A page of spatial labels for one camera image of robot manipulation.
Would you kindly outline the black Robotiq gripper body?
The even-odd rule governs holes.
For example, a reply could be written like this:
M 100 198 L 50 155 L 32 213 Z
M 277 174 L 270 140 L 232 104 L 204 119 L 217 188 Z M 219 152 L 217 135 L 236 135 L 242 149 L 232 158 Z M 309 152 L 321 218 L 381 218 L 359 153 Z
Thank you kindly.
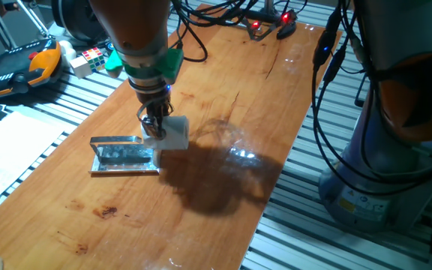
M 170 94 L 169 88 L 162 88 L 158 92 L 137 92 L 136 96 L 142 105 L 136 114 L 141 116 L 145 109 L 149 109 L 148 114 L 163 113 L 164 104 L 170 103 Z

